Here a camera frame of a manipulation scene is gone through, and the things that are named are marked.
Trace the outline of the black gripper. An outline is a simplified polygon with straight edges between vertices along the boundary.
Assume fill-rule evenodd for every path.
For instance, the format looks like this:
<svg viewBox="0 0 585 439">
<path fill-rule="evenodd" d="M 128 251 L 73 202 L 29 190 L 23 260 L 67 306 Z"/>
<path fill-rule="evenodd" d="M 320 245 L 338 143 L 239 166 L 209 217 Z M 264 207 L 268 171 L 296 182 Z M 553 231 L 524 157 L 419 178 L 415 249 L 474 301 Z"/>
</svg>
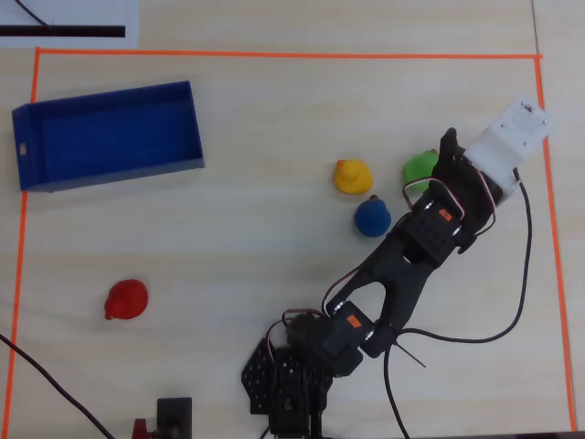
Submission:
<svg viewBox="0 0 585 439">
<path fill-rule="evenodd" d="M 463 230 L 478 237 L 495 224 L 495 192 L 488 185 L 489 178 L 463 156 L 464 152 L 457 130 L 450 127 L 441 138 L 432 176 L 447 186 L 463 208 Z"/>
</svg>

